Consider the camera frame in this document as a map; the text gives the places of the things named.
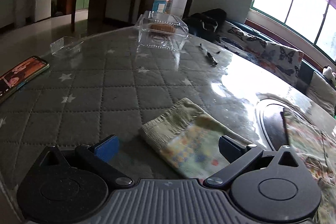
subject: quilted tablecloth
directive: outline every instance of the quilted tablecloth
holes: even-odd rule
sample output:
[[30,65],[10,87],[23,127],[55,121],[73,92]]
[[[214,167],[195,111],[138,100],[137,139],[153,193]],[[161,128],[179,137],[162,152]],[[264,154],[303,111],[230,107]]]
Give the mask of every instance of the quilted tablecloth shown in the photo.
[[[215,55],[216,67],[207,62],[199,43]],[[88,37],[75,55],[43,58],[50,69],[0,106],[0,171],[12,198],[45,146],[73,149],[110,134],[121,143],[110,164],[135,181],[179,178],[138,129],[184,97],[265,148],[255,107],[269,94],[299,106],[328,134],[336,125],[318,105],[270,72],[193,36],[181,52],[172,52],[138,46],[137,30],[125,28]]]

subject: floral cloth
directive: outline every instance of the floral cloth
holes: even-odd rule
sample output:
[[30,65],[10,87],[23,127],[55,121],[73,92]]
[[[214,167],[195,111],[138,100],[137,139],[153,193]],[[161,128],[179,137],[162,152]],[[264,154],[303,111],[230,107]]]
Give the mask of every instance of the floral cloth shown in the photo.
[[179,174],[201,182],[229,164],[218,148],[222,135],[250,144],[187,98],[144,124],[142,131],[147,143]]
[[322,191],[315,222],[336,223],[336,142],[325,132],[302,121],[287,108],[283,119],[290,145],[305,163]]
[[249,52],[257,58],[259,66],[275,74],[288,84],[296,85],[303,52],[250,35],[227,21],[219,35],[220,42],[230,40],[238,44],[240,50]]

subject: window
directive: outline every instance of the window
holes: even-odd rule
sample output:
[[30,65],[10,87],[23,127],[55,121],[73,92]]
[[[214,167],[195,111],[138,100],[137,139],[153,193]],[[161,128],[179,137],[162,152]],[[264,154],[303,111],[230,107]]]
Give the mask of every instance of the window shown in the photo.
[[336,0],[254,0],[252,8],[285,25],[336,60]]

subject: wooden table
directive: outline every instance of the wooden table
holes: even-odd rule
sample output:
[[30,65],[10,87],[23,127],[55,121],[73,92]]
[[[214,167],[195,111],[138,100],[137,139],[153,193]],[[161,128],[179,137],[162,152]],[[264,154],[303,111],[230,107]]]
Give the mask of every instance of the wooden table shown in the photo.
[[[105,18],[106,11],[106,2],[107,0],[90,0],[89,2],[89,21],[96,21],[102,23]],[[132,23],[132,16],[134,11],[135,0],[131,0],[129,13],[128,13],[128,22]],[[75,31],[75,14],[76,14],[76,0],[73,0],[72,11],[71,11],[71,31]]]

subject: window frame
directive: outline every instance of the window frame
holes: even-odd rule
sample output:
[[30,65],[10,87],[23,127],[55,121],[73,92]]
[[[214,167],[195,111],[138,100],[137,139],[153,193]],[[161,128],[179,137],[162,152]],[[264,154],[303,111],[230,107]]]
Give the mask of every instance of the window frame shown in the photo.
[[291,5],[289,6],[289,9],[288,9],[288,13],[287,13],[285,22],[281,22],[280,20],[274,18],[273,16],[271,16],[271,15],[269,15],[269,14],[267,14],[267,13],[265,13],[265,12],[263,12],[263,11],[257,9],[257,8],[254,8],[254,7],[253,7],[253,5],[254,5],[254,1],[255,1],[255,0],[252,0],[250,9],[252,9],[252,10],[254,10],[254,11],[257,11],[258,13],[261,13],[262,15],[264,15],[264,16],[270,18],[271,20],[277,22],[278,24],[280,24],[280,25],[286,27],[287,29],[289,29],[290,31],[292,31],[293,33],[295,33],[297,36],[299,36],[299,37],[301,37],[303,40],[305,40],[307,43],[309,43],[309,44],[311,44],[312,46],[314,46],[319,52],[321,52],[321,53],[322,53],[326,58],[328,58],[332,63],[334,63],[334,64],[336,63],[336,59],[333,60],[327,53],[325,53],[319,46],[316,45],[316,43],[317,43],[317,41],[318,41],[318,39],[319,39],[319,37],[320,37],[320,34],[321,34],[321,32],[322,32],[322,28],[323,28],[323,25],[324,25],[324,22],[325,22],[325,19],[326,19],[326,16],[327,16],[328,8],[329,8],[329,5],[330,5],[330,0],[328,1],[327,7],[326,7],[325,12],[324,12],[324,14],[323,14],[323,19],[322,19],[322,22],[321,22],[321,26],[320,26],[320,28],[319,28],[319,31],[318,31],[318,33],[317,33],[317,36],[316,36],[314,42],[309,41],[309,40],[308,40],[306,37],[304,37],[302,34],[298,33],[297,31],[295,31],[294,29],[292,29],[291,27],[289,27],[288,25],[286,25],[286,21],[287,21],[287,19],[288,19],[288,16],[289,16],[289,13],[290,13],[290,11],[291,11],[291,8],[292,8],[292,5],[293,5],[294,0],[292,0]]

